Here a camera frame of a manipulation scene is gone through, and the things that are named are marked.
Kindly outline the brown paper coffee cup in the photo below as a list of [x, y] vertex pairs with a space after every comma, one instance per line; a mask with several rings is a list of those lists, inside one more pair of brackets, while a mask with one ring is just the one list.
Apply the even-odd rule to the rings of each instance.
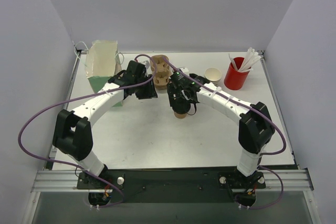
[[174, 112], [174, 116], [178, 119], [184, 119], [186, 118], [187, 113], [180, 114], [180, 113]]

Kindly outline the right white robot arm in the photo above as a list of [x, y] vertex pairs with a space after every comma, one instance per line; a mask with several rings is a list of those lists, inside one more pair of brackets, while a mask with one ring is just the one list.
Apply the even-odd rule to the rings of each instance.
[[261, 153], [275, 133], [275, 128], [269, 122], [268, 109], [263, 103], [241, 101], [209, 80], [196, 74], [187, 78], [182, 71], [174, 71], [166, 87], [170, 107], [177, 118], [186, 117], [191, 106], [200, 103], [236, 123], [238, 141], [242, 147], [237, 170], [246, 177], [255, 173], [261, 162]]

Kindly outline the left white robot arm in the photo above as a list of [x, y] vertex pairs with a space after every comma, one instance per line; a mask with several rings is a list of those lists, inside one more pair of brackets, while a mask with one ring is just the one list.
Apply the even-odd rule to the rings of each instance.
[[93, 125], [115, 104], [135, 94], [141, 99], [157, 98], [153, 78], [146, 66], [131, 60], [125, 70], [111, 77], [96, 96], [71, 111], [58, 113], [53, 146], [90, 172], [89, 182], [96, 188], [106, 185], [105, 165], [93, 152]]

